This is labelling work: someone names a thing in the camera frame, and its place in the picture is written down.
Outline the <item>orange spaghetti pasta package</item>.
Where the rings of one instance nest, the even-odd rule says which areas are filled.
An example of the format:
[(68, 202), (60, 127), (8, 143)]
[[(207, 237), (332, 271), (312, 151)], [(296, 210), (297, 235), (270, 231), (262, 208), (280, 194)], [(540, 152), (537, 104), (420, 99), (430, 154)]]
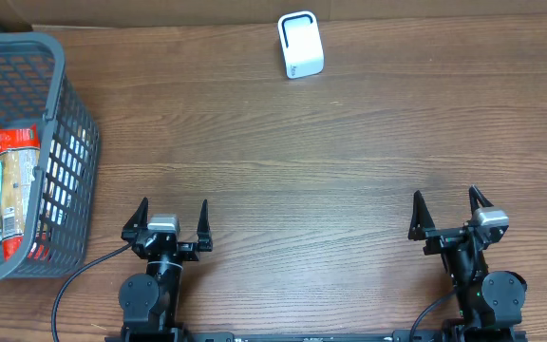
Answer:
[(4, 260), (20, 247), (26, 228), (33, 169), (40, 154), (37, 125), (25, 128), (0, 128), (2, 185), (0, 215)]

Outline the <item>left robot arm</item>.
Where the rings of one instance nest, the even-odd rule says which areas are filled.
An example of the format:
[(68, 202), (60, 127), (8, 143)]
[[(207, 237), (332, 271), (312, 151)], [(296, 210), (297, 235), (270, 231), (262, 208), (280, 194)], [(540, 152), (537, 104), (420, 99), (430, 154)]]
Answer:
[(213, 250), (208, 202), (201, 204), (197, 239), (179, 240), (179, 218), (175, 214), (148, 215), (143, 199), (124, 225), (122, 240), (146, 261), (142, 273), (130, 276), (119, 290), (123, 310), (123, 341), (192, 341), (193, 335), (177, 321), (183, 264), (197, 262)]

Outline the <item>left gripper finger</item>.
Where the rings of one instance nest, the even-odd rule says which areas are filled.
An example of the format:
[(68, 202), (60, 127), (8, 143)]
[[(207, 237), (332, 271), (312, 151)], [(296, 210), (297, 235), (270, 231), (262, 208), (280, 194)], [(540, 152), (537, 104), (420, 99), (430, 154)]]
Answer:
[(123, 233), (138, 233), (147, 224), (148, 198), (144, 197), (128, 222), (123, 226)]
[(210, 242), (210, 224), (208, 219), (208, 200), (205, 199), (201, 205), (197, 228), (198, 242)]

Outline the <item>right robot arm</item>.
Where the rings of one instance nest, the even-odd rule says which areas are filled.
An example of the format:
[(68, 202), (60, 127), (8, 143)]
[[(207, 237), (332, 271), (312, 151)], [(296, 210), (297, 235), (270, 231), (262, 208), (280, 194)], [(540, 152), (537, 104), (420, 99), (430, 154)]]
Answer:
[[(427, 256), (441, 257), (452, 290), (426, 307), (412, 324), (409, 341), (525, 341), (515, 327), (522, 321), (528, 285), (516, 272), (491, 272), (484, 251), (498, 243), (509, 228), (509, 217), (480, 189), (468, 190), (471, 218), (456, 228), (438, 229), (421, 192), (413, 195), (407, 238), (424, 242)], [(446, 319), (437, 332), (421, 331), (424, 318), (450, 298), (460, 316)]]

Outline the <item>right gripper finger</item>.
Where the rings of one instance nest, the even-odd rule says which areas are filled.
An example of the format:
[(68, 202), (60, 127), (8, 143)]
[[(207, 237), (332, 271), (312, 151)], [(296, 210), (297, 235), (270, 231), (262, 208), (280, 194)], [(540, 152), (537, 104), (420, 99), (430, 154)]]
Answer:
[(472, 214), (474, 214), (478, 209), (493, 206), (493, 203), (483, 195), (481, 190), (475, 184), (469, 187), (468, 196)]
[(424, 197), (420, 191), (416, 191), (413, 194), (413, 209), (408, 236), (410, 238), (425, 238), (427, 232), (435, 229), (435, 223), (427, 209)]

